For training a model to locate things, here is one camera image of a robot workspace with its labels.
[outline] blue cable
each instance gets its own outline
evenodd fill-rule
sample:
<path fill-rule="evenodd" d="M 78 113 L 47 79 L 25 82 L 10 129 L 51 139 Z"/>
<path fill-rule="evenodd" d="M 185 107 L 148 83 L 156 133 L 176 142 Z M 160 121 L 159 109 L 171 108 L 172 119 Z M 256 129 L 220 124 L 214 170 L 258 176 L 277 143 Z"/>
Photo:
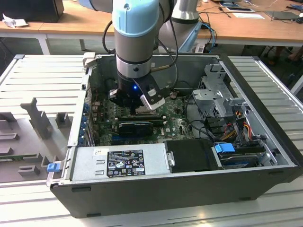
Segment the blue cable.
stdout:
<path fill-rule="evenodd" d="M 206 24 L 204 24 L 204 23 L 202 23 L 205 27 L 207 27 L 208 29 L 209 29 L 209 31 L 212 33 L 212 36 L 213 36 L 213 44 L 212 44 L 212 47 L 210 48 L 210 53 L 212 52 L 212 48 L 214 47 L 214 45 L 215 45 L 215 34 L 214 34 L 214 30 L 210 27 L 210 26 L 208 26 L 208 25 L 206 25 Z"/>

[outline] motherboard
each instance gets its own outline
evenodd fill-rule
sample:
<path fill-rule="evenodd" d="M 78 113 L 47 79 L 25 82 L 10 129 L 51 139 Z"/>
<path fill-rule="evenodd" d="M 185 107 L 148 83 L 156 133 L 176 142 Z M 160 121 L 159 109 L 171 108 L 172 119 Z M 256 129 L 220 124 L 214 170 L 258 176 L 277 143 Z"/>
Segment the motherboard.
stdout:
<path fill-rule="evenodd" d="M 194 139 L 185 116 L 185 98 L 166 98 L 165 105 L 157 110 L 148 111 L 145 107 L 136 109 L 131 115 L 128 108 L 122 108 L 106 98 L 95 105 L 94 125 L 96 145 L 132 145 L 163 143 L 166 140 Z M 119 135 L 119 127 L 123 123 L 152 123 L 152 135 L 123 137 Z"/>

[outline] green circuit board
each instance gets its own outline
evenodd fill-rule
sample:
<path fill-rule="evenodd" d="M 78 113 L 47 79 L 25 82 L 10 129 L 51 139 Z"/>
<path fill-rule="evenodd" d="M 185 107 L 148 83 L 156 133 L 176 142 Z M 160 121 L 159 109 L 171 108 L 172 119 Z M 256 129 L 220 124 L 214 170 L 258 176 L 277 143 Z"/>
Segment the green circuit board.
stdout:
<path fill-rule="evenodd" d="M 188 128 L 183 115 L 185 108 L 184 99 L 166 98 L 165 105 L 155 111 L 147 111 L 144 107 L 136 110 L 138 115 L 150 115 L 161 118 L 163 120 L 150 120 L 144 122 L 155 122 L 153 135 L 143 138 L 121 138 L 119 136 L 120 119 L 124 117 L 132 117 L 128 108 L 121 108 L 116 104 L 103 99 L 98 107 L 98 114 L 95 122 L 95 130 L 98 132 L 98 146 L 110 145 L 131 145 L 131 144 L 149 144 L 163 143 L 166 140 L 183 140 L 193 139 L 194 135 Z"/>

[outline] sticker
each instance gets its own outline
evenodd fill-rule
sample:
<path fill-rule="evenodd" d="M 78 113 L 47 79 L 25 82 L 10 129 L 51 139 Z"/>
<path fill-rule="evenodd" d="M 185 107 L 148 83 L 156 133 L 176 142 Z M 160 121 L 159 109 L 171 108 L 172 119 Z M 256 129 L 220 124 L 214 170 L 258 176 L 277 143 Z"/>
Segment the sticker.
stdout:
<path fill-rule="evenodd" d="M 139 176 L 145 175 L 143 150 L 124 150 L 107 152 L 107 176 Z"/>
<path fill-rule="evenodd" d="M 0 162 L 12 162 L 13 160 L 10 158 L 0 159 Z"/>
<path fill-rule="evenodd" d="M 109 151 L 108 148 L 98 148 L 94 149 L 94 155 L 107 155 L 107 152 Z"/>

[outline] warning label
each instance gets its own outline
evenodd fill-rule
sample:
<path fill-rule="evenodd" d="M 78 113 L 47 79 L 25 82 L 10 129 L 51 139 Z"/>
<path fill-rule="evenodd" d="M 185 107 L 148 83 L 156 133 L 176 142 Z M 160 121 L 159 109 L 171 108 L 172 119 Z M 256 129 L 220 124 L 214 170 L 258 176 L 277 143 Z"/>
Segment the warning label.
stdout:
<path fill-rule="evenodd" d="M 110 151 L 107 153 L 107 176 L 145 175 L 143 150 Z"/>

